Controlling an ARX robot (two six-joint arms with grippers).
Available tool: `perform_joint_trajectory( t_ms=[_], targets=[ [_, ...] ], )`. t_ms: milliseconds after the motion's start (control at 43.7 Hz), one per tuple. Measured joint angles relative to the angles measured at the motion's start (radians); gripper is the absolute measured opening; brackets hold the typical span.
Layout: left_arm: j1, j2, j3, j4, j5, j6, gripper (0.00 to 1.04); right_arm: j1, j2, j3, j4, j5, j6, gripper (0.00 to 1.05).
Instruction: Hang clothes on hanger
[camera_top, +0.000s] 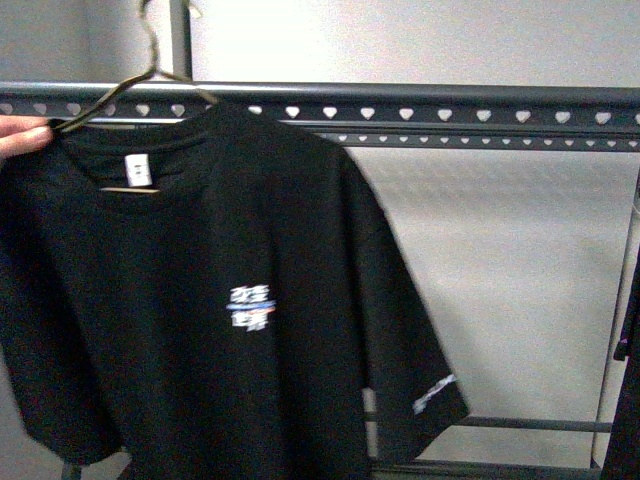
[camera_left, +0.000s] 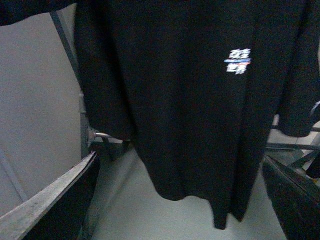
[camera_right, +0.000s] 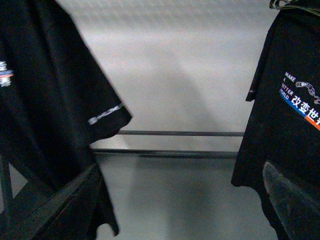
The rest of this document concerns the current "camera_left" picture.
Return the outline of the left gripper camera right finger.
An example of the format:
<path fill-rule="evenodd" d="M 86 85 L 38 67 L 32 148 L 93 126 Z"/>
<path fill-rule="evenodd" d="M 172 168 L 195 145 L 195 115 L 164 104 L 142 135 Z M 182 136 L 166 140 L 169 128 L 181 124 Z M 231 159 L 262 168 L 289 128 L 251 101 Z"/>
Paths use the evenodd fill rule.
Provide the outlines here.
<path fill-rule="evenodd" d="M 268 155 L 262 161 L 262 176 L 286 239 L 318 240 L 320 188 Z"/>

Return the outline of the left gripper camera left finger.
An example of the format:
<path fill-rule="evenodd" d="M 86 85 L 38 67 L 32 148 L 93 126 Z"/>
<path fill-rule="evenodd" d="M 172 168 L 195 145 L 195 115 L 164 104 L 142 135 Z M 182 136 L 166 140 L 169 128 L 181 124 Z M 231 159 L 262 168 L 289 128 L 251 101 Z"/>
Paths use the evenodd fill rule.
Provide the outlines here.
<path fill-rule="evenodd" d="M 0 218 L 2 240 L 85 240 L 100 170 L 96 152 Z"/>

